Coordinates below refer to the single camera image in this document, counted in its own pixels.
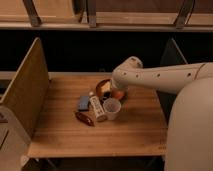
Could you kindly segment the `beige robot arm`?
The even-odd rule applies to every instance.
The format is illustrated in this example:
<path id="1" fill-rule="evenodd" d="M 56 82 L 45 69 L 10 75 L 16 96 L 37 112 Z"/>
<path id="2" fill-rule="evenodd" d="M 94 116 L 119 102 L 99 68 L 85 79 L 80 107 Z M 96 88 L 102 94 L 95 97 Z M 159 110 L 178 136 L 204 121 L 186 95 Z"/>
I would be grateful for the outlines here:
<path id="1" fill-rule="evenodd" d="M 213 171 L 213 62 L 145 68 L 132 56 L 113 70 L 111 85 L 173 94 L 164 171 Z"/>

